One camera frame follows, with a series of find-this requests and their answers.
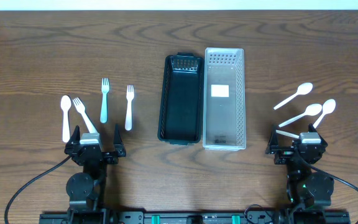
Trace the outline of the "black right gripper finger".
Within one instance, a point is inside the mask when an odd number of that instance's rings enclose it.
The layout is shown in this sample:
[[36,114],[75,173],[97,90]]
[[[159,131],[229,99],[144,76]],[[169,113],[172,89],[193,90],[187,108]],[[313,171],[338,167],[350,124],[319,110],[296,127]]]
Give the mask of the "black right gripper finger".
[[310,133],[308,143],[322,144],[324,146],[328,145],[324,138],[317,132],[316,128],[311,123],[308,125],[308,132]]
[[270,139],[268,141],[265,154],[275,154],[279,150],[278,138],[277,138],[277,126],[273,125]]

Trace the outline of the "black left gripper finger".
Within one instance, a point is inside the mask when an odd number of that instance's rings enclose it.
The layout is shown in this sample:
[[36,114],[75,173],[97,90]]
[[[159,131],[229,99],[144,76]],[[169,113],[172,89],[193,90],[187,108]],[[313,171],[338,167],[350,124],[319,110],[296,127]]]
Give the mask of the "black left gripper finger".
[[115,125],[113,145],[114,145],[114,149],[116,152],[125,152],[126,151],[126,149],[124,147],[124,143],[123,143],[121,135],[120,135],[118,124]]
[[75,126],[74,132],[65,145],[65,151],[72,151],[80,143],[80,127]]

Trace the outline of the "white plastic fork angled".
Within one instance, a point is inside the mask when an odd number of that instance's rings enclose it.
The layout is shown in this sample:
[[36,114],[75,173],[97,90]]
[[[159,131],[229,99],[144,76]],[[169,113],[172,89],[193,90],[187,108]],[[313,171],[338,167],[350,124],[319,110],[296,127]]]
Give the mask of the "white plastic fork angled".
[[75,108],[77,112],[79,112],[80,115],[82,115],[83,120],[85,122],[86,127],[88,128],[89,133],[97,133],[95,126],[89,119],[88,115],[86,114],[86,108],[83,104],[83,102],[79,98],[74,98],[73,103],[75,105]]

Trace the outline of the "white plastic fork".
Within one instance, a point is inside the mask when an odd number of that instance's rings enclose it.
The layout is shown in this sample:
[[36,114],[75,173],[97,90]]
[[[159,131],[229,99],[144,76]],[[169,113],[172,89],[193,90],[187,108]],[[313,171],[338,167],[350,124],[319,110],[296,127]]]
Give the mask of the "white plastic fork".
[[127,99],[127,111],[126,111],[125,129],[126,131],[130,131],[132,129],[132,100],[134,99],[133,85],[127,86],[126,99]]

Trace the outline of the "pale green plastic fork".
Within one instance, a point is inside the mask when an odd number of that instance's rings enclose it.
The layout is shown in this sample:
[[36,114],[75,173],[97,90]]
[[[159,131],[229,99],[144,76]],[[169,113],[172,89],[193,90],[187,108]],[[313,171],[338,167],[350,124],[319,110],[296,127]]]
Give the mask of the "pale green plastic fork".
[[109,93],[109,79],[103,78],[102,85],[101,85],[101,92],[102,92],[102,103],[101,103],[101,114],[100,114],[100,122],[106,123],[108,120],[108,101],[107,95]]

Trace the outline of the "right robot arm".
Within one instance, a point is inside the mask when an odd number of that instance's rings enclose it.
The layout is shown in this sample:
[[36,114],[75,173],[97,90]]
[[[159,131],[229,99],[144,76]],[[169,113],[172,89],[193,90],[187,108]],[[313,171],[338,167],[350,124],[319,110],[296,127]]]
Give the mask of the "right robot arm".
[[274,223],[328,223],[324,209],[331,205],[334,180],[311,165],[318,162],[328,146],[312,124],[300,133],[291,146],[278,143],[278,130],[274,126],[265,150],[273,154],[274,164],[287,168],[287,197],[291,206],[274,213]]

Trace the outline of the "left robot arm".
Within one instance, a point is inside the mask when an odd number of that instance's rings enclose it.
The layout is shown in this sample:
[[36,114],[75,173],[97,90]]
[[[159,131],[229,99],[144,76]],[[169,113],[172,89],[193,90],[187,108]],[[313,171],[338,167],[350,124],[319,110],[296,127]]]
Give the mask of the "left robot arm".
[[113,151],[104,152],[98,133],[81,134],[80,128],[75,127],[64,153],[82,166],[83,171],[72,175],[66,184],[70,201],[62,223],[117,223],[117,215],[104,207],[104,191],[107,166],[117,164],[120,157],[126,156],[118,126],[114,130],[113,147]]

